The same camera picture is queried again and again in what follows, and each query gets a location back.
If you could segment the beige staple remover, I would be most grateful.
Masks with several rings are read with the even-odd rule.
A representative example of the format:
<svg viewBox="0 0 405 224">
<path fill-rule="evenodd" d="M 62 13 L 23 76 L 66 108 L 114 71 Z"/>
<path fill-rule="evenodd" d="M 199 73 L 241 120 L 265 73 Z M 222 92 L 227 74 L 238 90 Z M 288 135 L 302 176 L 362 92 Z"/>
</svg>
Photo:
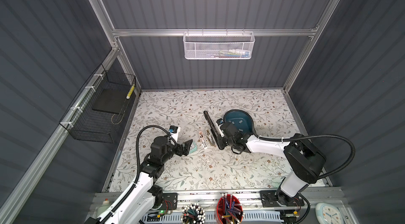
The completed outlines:
<svg viewBox="0 0 405 224">
<path fill-rule="evenodd" d="M 216 142 L 215 142 L 215 140 L 214 140 L 214 138 L 213 138 L 213 136 L 212 136 L 212 134 L 211 134 L 211 130 L 210 130 L 210 129 L 206 129 L 206 135 L 207 135 L 207 138 L 208 138 L 208 141 L 209 141 L 210 145 L 215 147 L 215 146 L 216 146 Z"/>
</svg>

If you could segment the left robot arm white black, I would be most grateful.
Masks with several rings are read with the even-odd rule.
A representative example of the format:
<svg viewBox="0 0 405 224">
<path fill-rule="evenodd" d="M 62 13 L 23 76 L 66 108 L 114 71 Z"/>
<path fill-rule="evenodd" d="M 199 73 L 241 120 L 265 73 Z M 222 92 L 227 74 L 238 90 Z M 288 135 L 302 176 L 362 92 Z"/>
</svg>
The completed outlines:
<svg viewBox="0 0 405 224">
<path fill-rule="evenodd" d="M 143 161 L 140 159 L 140 137 L 147 129 L 160 129 L 151 144 L 151 152 Z M 171 126 L 168 130 L 158 125 L 148 125 L 140 130 L 136 138 L 137 173 L 130 185 L 106 210 L 96 218 L 89 217 L 86 224 L 137 224 L 151 209 L 160 208 L 163 202 L 162 187 L 156 181 L 162 175 L 165 163 L 174 155 L 188 156 L 193 140 L 178 143 L 180 128 Z"/>
</svg>

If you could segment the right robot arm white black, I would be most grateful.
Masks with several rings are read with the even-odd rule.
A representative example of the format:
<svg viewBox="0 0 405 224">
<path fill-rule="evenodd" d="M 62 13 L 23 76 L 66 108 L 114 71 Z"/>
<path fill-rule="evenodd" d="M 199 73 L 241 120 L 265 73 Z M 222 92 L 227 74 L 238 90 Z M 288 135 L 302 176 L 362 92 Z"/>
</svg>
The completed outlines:
<svg viewBox="0 0 405 224">
<path fill-rule="evenodd" d="M 280 206 L 289 206 L 298 200 L 300 193 L 318 180 L 336 174 L 345 169 L 355 157 L 355 146 L 347 139 L 334 134 L 305 136 L 296 133 L 289 138 L 271 138 L 256 133 L 253 118 L 245 111 L 230 110 L 223 118 L 213 124 L 215 140 L 220 150 L 231 147 L 235 154 L 264 153 L 285 158 L 291 172 L 282 180 L 276 192 L 271 196 Z M 314 144 L 313 139 L 334 138 L 344 141 L 350 147 L 347 160 L 337 168 L 323 173 L 327 161 Z"/>
</svg>

